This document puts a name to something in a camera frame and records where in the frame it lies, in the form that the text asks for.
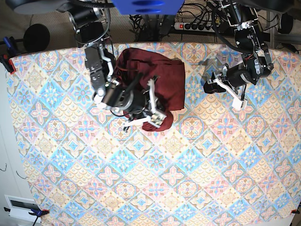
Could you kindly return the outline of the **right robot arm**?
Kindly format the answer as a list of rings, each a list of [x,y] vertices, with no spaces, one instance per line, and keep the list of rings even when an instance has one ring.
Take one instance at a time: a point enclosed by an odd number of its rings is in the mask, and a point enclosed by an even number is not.
[[[144,123],[148,125],[147,130],[170,128],[167,111],[155,96],[156,77],[148,79],[146,88],[138,91],[135,87],[144,73],[135,72],[135,77],[126,86],[114,75],[116,61],[105,47],[112,3],[87,0],[7,0],[5,3],[19,14],[67,12],[75,30],[75,40],[86,54],[85,66],[90,72],[96,106],[117,117],[127,117],[124,129]]]

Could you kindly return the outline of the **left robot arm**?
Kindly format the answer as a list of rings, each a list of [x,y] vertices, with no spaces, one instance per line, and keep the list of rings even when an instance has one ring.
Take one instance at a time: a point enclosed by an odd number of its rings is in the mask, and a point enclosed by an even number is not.
[[[268,45],[258,26],[257,10],[266,10],[287,15],[300,13],[299,0],[221,0],[211,9],[212,29],[216,36],[230,49],[241,53],[243,62],[229,67],[225,64],[221,71],[213,72],[203,85],[207,94],[228,92],[233,97],[232,107],[241,110],[246,106],[245,92],[247,84],[256,85],[260,79],[268,77],[274,65]],[[226,19],[234,31],[236,45],[233,46],[219,32],[216,16]]]

